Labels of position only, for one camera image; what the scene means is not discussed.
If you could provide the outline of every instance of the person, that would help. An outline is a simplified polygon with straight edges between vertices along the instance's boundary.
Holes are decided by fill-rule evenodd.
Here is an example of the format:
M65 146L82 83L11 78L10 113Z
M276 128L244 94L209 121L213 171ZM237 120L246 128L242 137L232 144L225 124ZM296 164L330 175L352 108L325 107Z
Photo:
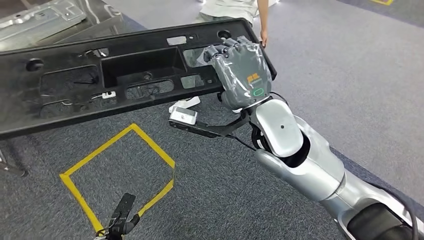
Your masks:
M246 19L253 26L254 17L259 13L260 18L260 38L262 46L265 47L268 43L268 8L269 0L204 0L202 9L193 23L205 23L220 20L228 20L235 18ZM192 52L184 53L184 57L190 67L198 67L205 65L202 63L203 51L193 49ZM195 77L186 77L181 80L185 88L196 87L198 79ZM198 96L180 100L169 108L171 113L175 106L187 109L200 103Z

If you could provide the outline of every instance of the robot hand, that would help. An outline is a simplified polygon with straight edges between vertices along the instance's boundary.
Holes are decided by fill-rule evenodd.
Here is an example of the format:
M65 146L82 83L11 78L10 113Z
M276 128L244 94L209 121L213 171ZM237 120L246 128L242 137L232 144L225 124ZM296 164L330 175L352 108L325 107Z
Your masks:
M324 206L347 239L424 240L424 224L406 202L346 170L319 133L269 96L271 77L259 44L227 39L205 54L224 86L222 102L243 109L253 127L258 162Z

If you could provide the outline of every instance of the black cable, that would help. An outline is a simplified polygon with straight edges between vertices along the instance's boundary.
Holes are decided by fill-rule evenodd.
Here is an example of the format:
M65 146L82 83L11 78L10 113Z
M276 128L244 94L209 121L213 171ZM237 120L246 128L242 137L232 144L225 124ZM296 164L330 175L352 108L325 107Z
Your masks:
M378 188L378 189L381 189L381 190L387 192L388 194L390 194L392 197L394 197L396 200L398 200L403 205L403 207L409 213L409 216L411 218L412 240L419 240L418 239L417 217L415 216L414 208L412 208L411 205L409 203L407 203L407 201L405 201L402 197L400 197L396 193L390 191L389 189L387 189L383 186L377 185L375 183L369 182L369 181L367 181L366 183L368 183L369 185L371 185L375 188Z
M250 146L249 144L247 144L247 143L245 143L244 141L242 141L240 138L238 138L238 137L236 137L236 136L234 136L234 135L227 135L226 136L227 138L229 138L229 139L235 139L235 140L237 140L238 142L240 142L241 144L243 144L244 146L246 146L247 148L249 148L249 149L251 149L251 150L253 150L253 151L256 151L256 149L254 148L254 147L252 147L252 146Z
M289 105L289 102L283 96L281 96L279 93L276 93L275 91L271 91L270 93L279 96L285 102L285 104L287 104L287 106Z

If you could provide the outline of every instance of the plastic wrap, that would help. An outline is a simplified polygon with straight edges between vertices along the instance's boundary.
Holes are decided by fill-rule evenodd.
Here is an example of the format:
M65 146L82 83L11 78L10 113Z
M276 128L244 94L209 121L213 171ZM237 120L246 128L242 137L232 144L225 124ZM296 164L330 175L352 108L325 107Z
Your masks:
M228 38L223 45L206 47L204 57L222 82L222 102L228 108L245 109L270 95L271 72L258 43L244 36Z

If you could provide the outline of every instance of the yellow tape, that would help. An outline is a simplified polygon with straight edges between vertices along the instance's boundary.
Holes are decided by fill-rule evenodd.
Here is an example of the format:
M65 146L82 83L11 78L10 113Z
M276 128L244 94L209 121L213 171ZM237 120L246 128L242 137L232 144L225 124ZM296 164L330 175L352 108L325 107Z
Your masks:
M125 128L124 130L122 130L120 133L118 133L116 136L112 137L105 144L101 145L99 148L94 150L92 153L90 153L84 159L79 161L77 164L75 164L74 166L69 168L65 173L59 175L60 178L62 179L62 182L70 190L71 194L78 201L79 205L81 205L82 210L87 215L88 219L90 220L90 222L93 225L94 230L96 232L103 229L104 227L100 223L99 219L97 219L96 215L93 213L93 210L89 207L87 202L84 200L80 191L78 191L77 187L72 182L70 175L73 174L78 169L80 169L82 166L84 166L90 160L92 160L99 153L103 152L105 149L110 147L113 143L118 141L125 134L129 133L131 130L136 132L172 168L171 180L168 182L168 184L166 184L166 186L156 196L154 196L148 203L146 203L140 209L140 211L138 212L138 215L141 217L148 209L150 209L153 205L155 205L160 199L162 199L174 187L175 161L165 151L163 151L162 148L159 147L159 145L157 145L156 142L154 142L139 126L137 126L135 123L131 124L130 126Z
M387 1L382 1L382 0L371 0L374 3L378 3L378 4L383 4L386 6L389 6L390 4L393 3L394 0L387 0Z
M65 174L60 174L60 178L62 179L63 183L67 186L69 191L72 193L72 195L75 197L75 199L78 201L79 205L81 205L82 210L87 215L88 219L90 220L91 224L94 227L94 230L97 232L99 230L102 230L104 227L100 223L100 221L97 219L96 215L92 211L92 209L89 207L87 202L84 200L83 196L81 195L80 191L78 191L75 184L72 182L71 178Z
M90 160L92 160L95 156L97 156L99 153L103 152L105 149L107 149L110 145L112 145L114 142L118 141L120 138L122 138L125 134L127 134L129 131L131 131L131 126L125 128L120 133L118 133L116 136L112 137L109 141L107 141L105 144L101 145L99 148L94 150L92 153L90 153L88 156L86 156L83 160L79 161L77 164L69 168L64 174L65 175L71 175L76 170L84 166L86 163L88 163Z

